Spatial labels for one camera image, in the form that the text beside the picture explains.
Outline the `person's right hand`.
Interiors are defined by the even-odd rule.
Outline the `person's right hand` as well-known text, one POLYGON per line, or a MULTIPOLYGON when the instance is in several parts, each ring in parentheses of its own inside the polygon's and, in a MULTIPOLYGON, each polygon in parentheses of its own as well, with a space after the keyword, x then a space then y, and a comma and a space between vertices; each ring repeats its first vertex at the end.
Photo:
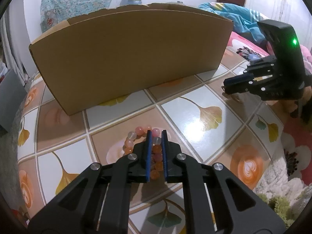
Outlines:
POLYGON ((303 95, 297 100, 282 100, 282 106, 285 112, 287 112, 290 117, 298 118, 301 116, 304 106, 311 102, 311 86, 305 87, 303 95))

